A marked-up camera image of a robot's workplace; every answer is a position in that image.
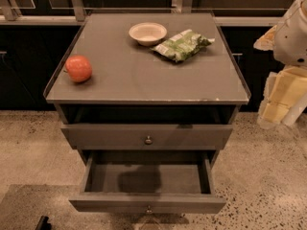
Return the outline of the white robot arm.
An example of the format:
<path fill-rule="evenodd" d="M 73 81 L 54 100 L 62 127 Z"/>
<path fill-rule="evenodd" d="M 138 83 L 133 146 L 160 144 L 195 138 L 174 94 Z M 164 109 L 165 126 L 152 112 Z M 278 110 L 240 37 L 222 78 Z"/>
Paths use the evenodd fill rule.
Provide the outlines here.
<path fill-rule="evenodd" d="M 270 72 L 266 80 L 257 123 L 264 129 L 291 126 L 306 108 L 307 0 L 295 0 L 253 47 L 272 51 L 274 59 L 284 64 L 280 72 Z"/>

